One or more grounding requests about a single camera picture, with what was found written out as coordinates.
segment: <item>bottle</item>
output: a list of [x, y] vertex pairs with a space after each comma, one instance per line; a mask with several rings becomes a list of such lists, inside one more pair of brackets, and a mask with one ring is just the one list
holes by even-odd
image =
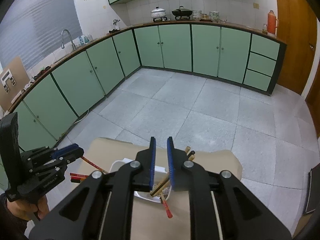
[[267, 25], [268, 33], [276, 35], [276, 28], [278, 27], [276, 25], [277, 20], [278, 19], [276, 18], [276, 15], [273, 12], [273, 10], [270, 10], [270, 12], [268, 13], [268, 25]]

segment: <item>cabinet drawer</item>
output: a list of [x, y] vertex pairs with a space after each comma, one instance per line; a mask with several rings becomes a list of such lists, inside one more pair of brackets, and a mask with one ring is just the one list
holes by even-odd
[[252, 35], [251, 51], [253, 52], [276, 60], [278, 57], [279, 46], [280, 44], [275, 41], [255, 34]]
[[244, 84], [267, 91], [271, 77], [247, 69]]
[[250, 53], [248, 69], [255, 70], [272, 77], [275, 66], [276, 61], [258, 54]]

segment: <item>wooden board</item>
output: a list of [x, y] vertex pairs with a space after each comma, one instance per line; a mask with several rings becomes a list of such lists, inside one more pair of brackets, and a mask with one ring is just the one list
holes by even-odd
[[4, 69], [4, 72], [10, 69], [12, 76], [16, 82], [13, 86], [10, 80], [7, 80], [7, 85], [9, 88], [8, 94], [5, 92], [4, 87], [0, 86], [0, 106], [3, 111], [7, 111], [11, 104], [11, 101], [15, 98], [15, 96], [21, 91], [26, 84], [29, 83], [30, 78], [23, 66], [23, 63], [19, 56], [15, 57]]
[[312, 67], [317, 39], [316, 15], [306, 0], [277, 0], [277, 37], [287, 43], [278, 84], [301, 95]]

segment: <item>brown cardboard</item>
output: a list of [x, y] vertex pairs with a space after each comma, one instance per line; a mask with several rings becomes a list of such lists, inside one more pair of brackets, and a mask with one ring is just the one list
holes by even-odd
[[6, 111], [10, 108], [10, 106], [12, 105], [11, 101], [19, 93], [19, 91], [21, 91], [24, 88], [24, 86], [28, 84], [30, 81], [30, 78], [19, 56], [15, 57], [5, 67], [4, 72], [8, 69], [10, 69], [16, 84], [13, 86], [10, 80], [7, 80], [7, 86], [9, 88], [9, 92], [7, 94], [4, 90], [2, 83], [0, 82], [0, 106], [2, 107], [3, 111]]

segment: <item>countertop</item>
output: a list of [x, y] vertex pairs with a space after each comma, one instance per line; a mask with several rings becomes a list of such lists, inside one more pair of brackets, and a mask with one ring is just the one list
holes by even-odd
[[63, 63], [65, 63], [66, 61], [68, 61], [70, 58], [74, 57], [75, 55], [85, 51], [86, 49], [94, 46], [95, 44], [98, 44], [101, 41], [104, 41], [105, 39], [112, 37], [114, 35], [117, 35], [119, 33], [125, 32], [127, 30], [132, 30], [132, 29], [136, 29], [136, 28], [141, 28], [141, 27], [147, 27], [147, 26], [154, 26], [154, 25], [167, 25], [167, 24], [201, 24], [201, 25], [213, 25], [213, 26], [219, 26], [219, 27], [227, 27], [227, 28], [234, 28], [234, 29], [238, 29], [238, 30], [243, 30], [243, 31], [247, 31], [247, 32], [251, 32], [263, 37], [266, 37], [270, 40], [276, 41], [276, 42], [281, 42], [284, 43], [284, 41], [280, 40], [279, 38], [275, 38], [269, 35], [265, 35], [262, 33], [261, 30], [258, 29], [253, 29], [244, 25], [240, 25], [240, 24], [234, 24], [234, 23], [216, 23], [216, 22], [206, 22], [206, 21], [196, 21], [196, 20], [176, 20], [176, 21], [163, 21], [163, 22], [150, 22], [150, 23], [143, 23], [143, 24], [137, 24], [137, 25], [131, 25], [128, 27], [125, 27], [121, 30], [119, 30], [118, 32], [115, 33], [109, 33], [106, 34], [105, 36], [102, 36], [100, 38], [97, 38], [81, 47], [79, 47], [78, 49], [74, 50], [73, 52], [69, 53], [68, 55], [62, 57], [61, 59], [59, 59], [56, 63], [52, 64], [50, 67], [50, 69], [48, 71], [46, 71], [44, 74], [42, 74], [40, 77], [37, 78], [37, 80], [31, 84], [31, 86], [24, 91], [17, 99], [16, 101], [12, 104], [12, 106], [9, 108], [9, 113], [12, 113], [15, 108], [18, 106], [18, 104], [26, 97], [26, 95], [39, 83], [41, 82], [42, 79], [44, 79], [47, 75], [49, 75], [53, 70], [55, 70], [57, 67], [59, 67], [60, 65], [62, 65]]

